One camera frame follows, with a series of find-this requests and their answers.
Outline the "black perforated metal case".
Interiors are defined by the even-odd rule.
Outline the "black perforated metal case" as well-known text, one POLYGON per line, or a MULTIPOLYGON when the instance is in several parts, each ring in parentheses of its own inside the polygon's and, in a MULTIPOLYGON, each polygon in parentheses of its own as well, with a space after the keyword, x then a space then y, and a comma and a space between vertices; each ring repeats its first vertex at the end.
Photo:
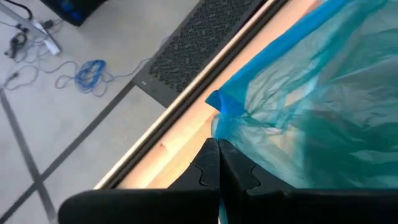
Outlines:
POLYGON ((200 0, 133 82, 168 107, 267 0, 200 0))

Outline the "large teal cloth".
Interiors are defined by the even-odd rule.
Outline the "large teal cloth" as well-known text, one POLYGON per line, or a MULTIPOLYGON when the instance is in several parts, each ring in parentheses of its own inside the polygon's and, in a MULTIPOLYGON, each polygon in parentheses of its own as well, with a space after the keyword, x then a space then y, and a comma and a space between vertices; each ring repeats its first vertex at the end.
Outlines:
POLYGON ((212 135, 301 189, 398 189, 398 0, 326 0, 206 102, 212 135))

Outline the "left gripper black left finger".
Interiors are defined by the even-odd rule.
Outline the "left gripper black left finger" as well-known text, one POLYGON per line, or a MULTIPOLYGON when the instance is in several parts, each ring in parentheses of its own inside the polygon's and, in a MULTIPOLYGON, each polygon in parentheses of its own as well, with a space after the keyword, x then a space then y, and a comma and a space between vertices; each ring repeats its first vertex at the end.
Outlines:
POLYGON ((218 224, 220 150, 207 139, 166 189, 91 190, 64 201, 59 224, 218 224))

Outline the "black aluminium rig frame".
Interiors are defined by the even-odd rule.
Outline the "black aluminium rig frame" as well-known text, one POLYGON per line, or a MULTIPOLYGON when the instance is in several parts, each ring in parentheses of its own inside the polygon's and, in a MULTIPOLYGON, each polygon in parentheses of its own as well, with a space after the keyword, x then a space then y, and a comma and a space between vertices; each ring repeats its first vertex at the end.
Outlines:
POLYGON ((290 0, 270 0, 262 6, 95 189, 164 188, 176 180, 210 137, 217 112, 206 98, 300 19, 296 15, 282 21, 292 6, 290 0))

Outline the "white power strip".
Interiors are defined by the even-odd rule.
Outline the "white power strip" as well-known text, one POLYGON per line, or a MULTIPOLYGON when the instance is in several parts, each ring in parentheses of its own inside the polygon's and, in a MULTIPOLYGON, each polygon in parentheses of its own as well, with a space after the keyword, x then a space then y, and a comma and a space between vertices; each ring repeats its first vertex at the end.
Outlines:
POLYGON ((50 35, 49 31, 47 31, 39 21, 33 20, 32 25, 34 26, 32 32, 43 40, 50 53, 52 55, 59 55, 61 53, 61 48, 50 35))

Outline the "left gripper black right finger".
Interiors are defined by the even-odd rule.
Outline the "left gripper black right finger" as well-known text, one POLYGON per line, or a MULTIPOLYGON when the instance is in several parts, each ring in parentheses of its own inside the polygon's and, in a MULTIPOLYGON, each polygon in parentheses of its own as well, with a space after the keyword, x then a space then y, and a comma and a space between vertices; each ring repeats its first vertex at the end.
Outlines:
POLYGON ((398 224, 398 189, 298 189, 218 144, 221 224, 398 224))

